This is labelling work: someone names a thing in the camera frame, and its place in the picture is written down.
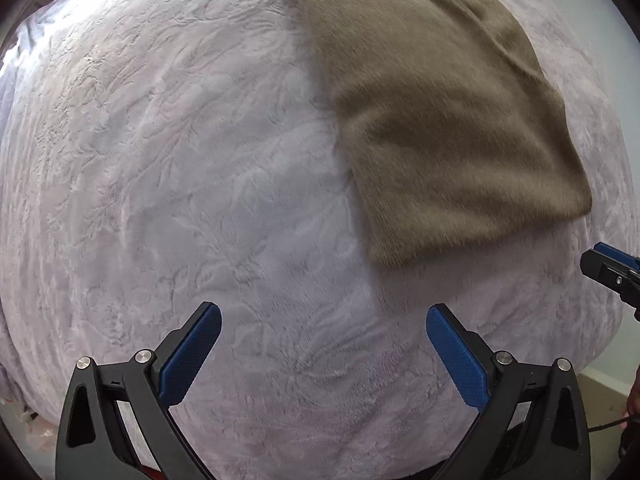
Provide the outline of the brown knit sweater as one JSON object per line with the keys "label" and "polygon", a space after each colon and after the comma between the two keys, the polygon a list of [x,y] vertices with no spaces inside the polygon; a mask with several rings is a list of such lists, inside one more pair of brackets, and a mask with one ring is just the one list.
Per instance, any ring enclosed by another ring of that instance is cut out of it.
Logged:
{"label": "brown knit sweater", "polygon": [[499,0],[297,0],[386,266],[578,219],[565,105]]}

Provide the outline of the lavender embossed bed blanket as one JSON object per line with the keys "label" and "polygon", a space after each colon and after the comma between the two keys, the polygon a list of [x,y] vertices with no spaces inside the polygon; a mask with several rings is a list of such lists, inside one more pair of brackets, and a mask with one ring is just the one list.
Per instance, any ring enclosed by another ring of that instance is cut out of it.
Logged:
{"label": "lavender embossed bed blanket", "polygon": [[60,418],[76,361],[130,358],[203,301],[222,332],[175,419],[221,479],[393,479],[472,422],[429,306],[519,359],[583,368],[623,306],[585,278],[635,252],[624,138],[549,0],[500,0],[565,100],[587,217],[387,270],[294,0],[55,0],[1,72],[1,394]]}

